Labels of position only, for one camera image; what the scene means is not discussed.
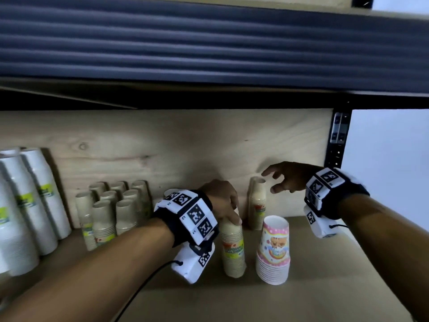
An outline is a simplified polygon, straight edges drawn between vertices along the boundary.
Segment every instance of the wristband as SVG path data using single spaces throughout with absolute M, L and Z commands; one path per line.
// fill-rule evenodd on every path
M 338 168 L 324 168 L 314 174 L 305 188 L 305 202 L 318 217 L 340 219 L 338 203 L 353 194 L 369 196 L 359 181 Z
M 188 241 L 197 253 L 211 250 L 219 233 L 212 203 L 201 191 L 179 190 L 158 202 L 154 217 L 162 219 L 173 233 L 173 247 Z

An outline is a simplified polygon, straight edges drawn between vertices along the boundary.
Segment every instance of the person's left arm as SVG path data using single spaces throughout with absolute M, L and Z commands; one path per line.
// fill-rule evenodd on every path
M 233 207 L 237 193 L 229 182 L 214 180 L 200 189 L 217 220 L 241 224 Z M 2 322 L 106 322 L 165 260 L 175 236 L 158 218 L 103 245 L 60 275 L 47 278 L 0 316 Z

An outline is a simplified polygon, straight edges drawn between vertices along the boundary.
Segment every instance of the forearm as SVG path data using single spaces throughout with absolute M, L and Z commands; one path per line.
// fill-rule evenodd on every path
M 429 321 L 429 233 L 366 195 L 338 205 L 377 272 L 418 321 Z
M 160 265 L 174 243 L 168 227 L 151 219 L 87 255 L 61 275 L 18 298 L 3 322 L 109 321 Z

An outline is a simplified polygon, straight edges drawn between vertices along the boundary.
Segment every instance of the pink and white cup stack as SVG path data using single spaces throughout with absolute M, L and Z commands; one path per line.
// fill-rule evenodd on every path
M 289 275 L 289 223 L 279 216 L 267 216 L 256 255 L 256 273 L 268 284 L 280 285 Z

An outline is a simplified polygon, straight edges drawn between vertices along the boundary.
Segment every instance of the person's right hand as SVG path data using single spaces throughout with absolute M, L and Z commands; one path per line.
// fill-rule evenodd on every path
M 284 180 L 274 185 L 270 190 L 271 193 L 276 194 L 285 190 L 293 193 L 305 189 L 305 184 L 307 184 L 310 178 L 322 169 L 323 167 L 320 166 L 296 163 L 294 161 L 283 161 L 269 166 L 262 172 L 262 176 L 274 173 L 272 174 L 272 178 L 277 179 L 283 175 Z

